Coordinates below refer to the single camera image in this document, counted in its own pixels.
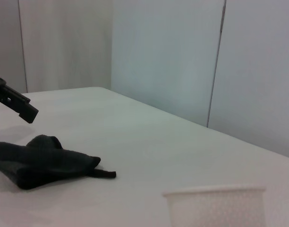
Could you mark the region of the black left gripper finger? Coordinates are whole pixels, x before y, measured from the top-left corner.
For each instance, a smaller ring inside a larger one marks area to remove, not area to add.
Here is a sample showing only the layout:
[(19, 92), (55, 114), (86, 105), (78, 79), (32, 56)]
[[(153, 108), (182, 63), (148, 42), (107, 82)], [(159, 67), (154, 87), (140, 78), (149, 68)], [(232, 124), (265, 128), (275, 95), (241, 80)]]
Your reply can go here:
[(18, 113), (27, 123), (33, 123), (39, 112), (30, 104), (29, 98), (7, 86), (2, 78), (0, 78), (0, 103)]

